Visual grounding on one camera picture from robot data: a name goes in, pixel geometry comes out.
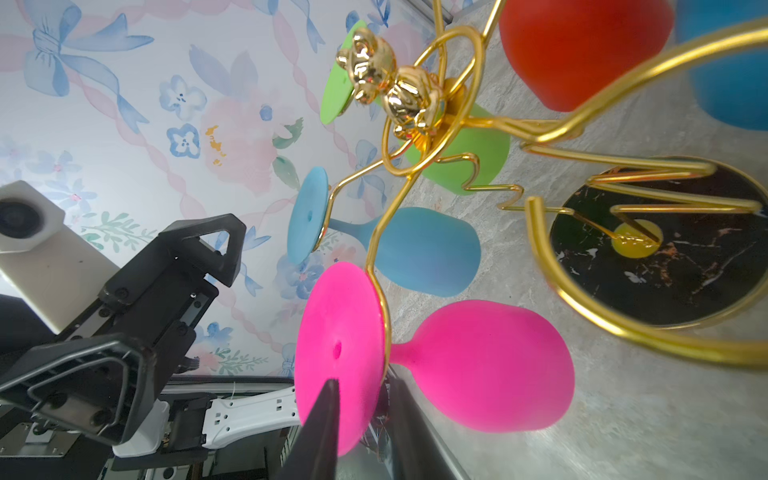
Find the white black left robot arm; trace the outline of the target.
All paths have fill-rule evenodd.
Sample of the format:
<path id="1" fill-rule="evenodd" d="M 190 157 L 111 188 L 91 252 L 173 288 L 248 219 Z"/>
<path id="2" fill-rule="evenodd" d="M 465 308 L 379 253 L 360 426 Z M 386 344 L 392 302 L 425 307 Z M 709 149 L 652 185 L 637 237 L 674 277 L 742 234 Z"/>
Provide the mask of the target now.
<path id="1" fill-rule="evenodd" d="M 199 461 L 208 449 L 295 425 L 287 380 L 263 396 L 167 392 L 197 368 L 196 328 L 241 268 L 245 225 L 234 215 L 172 223 L 118 267 L 28 189 L 1 204 L 1 401 L 31 424 L 3 455 L 56 455 L 60 431 L 111 446 L 122 468 Z"/>

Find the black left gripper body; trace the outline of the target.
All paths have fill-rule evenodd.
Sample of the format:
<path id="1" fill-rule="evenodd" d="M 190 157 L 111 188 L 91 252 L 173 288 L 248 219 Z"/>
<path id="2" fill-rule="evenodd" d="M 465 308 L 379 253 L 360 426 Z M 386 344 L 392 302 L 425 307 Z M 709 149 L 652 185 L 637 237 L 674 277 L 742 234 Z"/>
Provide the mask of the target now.
<path id="1" fill-rule="evenodd" d="M 201 366 L 190 349 L 195 328 L 219 290 L 206 274 L 190 263 L 158 267 L 126 266 L 99 292 L 97 300 L 59 335 L 79 340 L 123 334 L 155 354 L 154 379 L 165 384 L 174 375 Z"/>

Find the magenta wine glass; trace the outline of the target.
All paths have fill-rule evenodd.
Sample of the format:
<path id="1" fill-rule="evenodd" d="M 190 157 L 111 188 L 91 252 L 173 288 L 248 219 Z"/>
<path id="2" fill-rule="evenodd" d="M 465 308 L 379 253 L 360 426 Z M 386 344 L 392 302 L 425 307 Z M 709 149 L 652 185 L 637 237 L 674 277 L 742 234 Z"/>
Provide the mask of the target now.
<path id="1" fill-rule="evenodd" d="M 337 380 L 339 455 L 357 444 L 373 417 L 386 363 L 407 368 L 443 415 L 487 433 L 548 428 L 566 414 L 575 392 L 567 345 L 537 313 L 458 301 L 428 316 L 410 341 L 387 347 L 368 275 L 351 263 L 332 266 L 303 313 L 294 383 L 298 416 L 306 421 L 325 382 Z"/>

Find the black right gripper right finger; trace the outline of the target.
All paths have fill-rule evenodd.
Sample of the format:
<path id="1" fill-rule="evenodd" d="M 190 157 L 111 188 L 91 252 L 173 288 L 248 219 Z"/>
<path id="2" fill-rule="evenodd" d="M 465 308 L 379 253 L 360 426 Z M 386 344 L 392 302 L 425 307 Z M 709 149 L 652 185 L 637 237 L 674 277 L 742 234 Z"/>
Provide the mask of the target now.
<path id="1" fill-rule="evenodd" d="M 424 415 L 406 383 L 388 378 L 394 479 L 464 479 L 465 471 Z"/>

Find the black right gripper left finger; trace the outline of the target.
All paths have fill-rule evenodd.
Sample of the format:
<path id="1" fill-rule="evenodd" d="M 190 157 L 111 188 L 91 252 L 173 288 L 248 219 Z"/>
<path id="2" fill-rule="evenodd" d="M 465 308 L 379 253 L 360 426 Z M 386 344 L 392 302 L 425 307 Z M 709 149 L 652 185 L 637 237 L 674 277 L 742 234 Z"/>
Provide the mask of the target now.
<path id="1" fill-rule="evenodd" d="M 339 419 L 339 385 L 336 379 L 329 379 L 323 385 L 277 478 L 334 480 Z"/>

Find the gold wire glass rack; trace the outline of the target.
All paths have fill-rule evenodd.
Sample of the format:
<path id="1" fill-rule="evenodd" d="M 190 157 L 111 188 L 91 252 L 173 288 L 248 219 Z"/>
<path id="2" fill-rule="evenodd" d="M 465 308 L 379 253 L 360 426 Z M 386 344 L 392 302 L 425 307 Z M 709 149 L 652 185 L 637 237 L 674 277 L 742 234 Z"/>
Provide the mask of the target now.
<path id="1" fill-rule="evenodd" d="M 485 56 L 505 5 L 503 1 L 495 2 L 485 26 L 482 29 L 474 28 L 486 37 Z M 693 180 L 712 175 L 716 167 L 708 160 L 693 157 L 675 160 L 598 155 L 562 150 L 558 147 L 558 142 L 579 136 L 590 121 L 609 107 L 668 73 L 696 66 L 710 59 L 757 48 L 766 42 L 767 22 L 758 18 L 704 35 L 643 61 L 598 91 L 563 119 L 489 117 L 486 120 L 471 120 L 468 124 L 472 128 L 495 130 L 514 137 L 518 139 L 523 150 L 533 154 L 608 165 L 609 172 L 590 178 L 588 186 L 632 197 L 630 204 L 612 208 L 613 215 L 621 222 L 620 230 L 615 233 L 621 251 L 626 253 L 637 247 L 654 248 L 660 245 L 660 238 L 640 223 L 639 216 L 642 214 L 755 215 L 760 212 L 761 207 L 752 200 L 655 188 L 658 181 Z M 407 173 L 395 176 L 404 178 L 408 186 L 413 186 L 420 175 Z M 522 187 L 520 188 L 518 194 L 509 191 L 511 198 L 503 203 L 503 209 L 525 214 L 533 254 L 545 278 L 562 300 L 592 324 L 616 337 L 674 357 L 728 367 L 755 370 L 766 368 L 767 345 L 763 341 L 735 342 L 667 333 L 643 325 L 587 295 L 560 268 L 553 250 L 546 242 L 544 221 L 548 208 L 540 198 L 526 197 Z"/>

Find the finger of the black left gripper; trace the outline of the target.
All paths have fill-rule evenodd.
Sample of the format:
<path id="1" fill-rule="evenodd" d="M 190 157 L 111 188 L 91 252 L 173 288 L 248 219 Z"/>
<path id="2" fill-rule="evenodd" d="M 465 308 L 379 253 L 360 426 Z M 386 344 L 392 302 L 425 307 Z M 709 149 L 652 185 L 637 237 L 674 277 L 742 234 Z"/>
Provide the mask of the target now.
<path id="1" fill-rule="evenodd" d="M 156 363 L 150 347 L 125 334 L 36 346 L 1 375 L 1 399 L 116 446 L 153 408 Z"/>
<path id="2" fill-rule="evenodd" d="M 224 253 L 205 240 L 207 235 L 219 233 L 227 234 Z M 158 234 L 158 239 L 204 274 L 231 287 L 240 272 L 245 234 L 245 224 L 234 214 L 228 213 L 173 222 Z"/>

